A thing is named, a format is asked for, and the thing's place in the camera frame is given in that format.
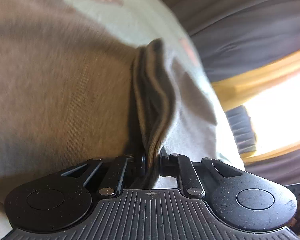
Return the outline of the grey sweatpants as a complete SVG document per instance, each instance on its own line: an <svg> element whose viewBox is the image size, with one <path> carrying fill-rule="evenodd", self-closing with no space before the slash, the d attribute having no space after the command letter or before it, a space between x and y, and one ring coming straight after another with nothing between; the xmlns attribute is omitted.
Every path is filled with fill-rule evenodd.
<svg viewBox="0 0 300 240"><path fill-rule="evenodd" d="M162 40L132 47L64 0L0 0L0 203L15 187L90 158L157 155L175 121Z"/></svg>

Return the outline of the yellow curtain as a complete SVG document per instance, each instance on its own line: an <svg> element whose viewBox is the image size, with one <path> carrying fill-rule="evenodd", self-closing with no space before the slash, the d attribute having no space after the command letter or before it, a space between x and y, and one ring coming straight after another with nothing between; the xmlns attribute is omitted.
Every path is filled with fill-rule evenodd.
<svg viewBox="0 0 300 240"><path fill-rule="evenodd" d="M224 111L243 105L262 91L300 73L300 50L261 68L212 83Z"/></svg>

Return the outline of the grey curtain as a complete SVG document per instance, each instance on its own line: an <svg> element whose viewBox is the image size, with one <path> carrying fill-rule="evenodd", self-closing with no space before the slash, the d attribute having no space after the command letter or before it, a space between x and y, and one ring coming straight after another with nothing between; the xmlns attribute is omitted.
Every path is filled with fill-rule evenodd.
<svg viewBox="0 0 300 240"><path fill-rule="evenodd" d="M162 0L221 81L300 50L300 0Z"/></svg>

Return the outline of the light blue patterned bedsheet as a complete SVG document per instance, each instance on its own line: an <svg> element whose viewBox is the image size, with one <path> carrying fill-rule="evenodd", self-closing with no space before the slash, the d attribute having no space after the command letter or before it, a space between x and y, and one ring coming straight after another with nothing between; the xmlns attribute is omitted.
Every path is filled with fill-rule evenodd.
<svg viewBox="0 0 300 240"><path fill-rule="evenodd" d="M174 63L168 72L175 88L175 121L162 148L168 153L184 154L192 161L211 157L243 169L225 113L204 73L197 51L161 0L64 2L102 25L124 44L139 47L160 39L174 51ZM11 229L3 202L0 203L0 239Z"/></svg>

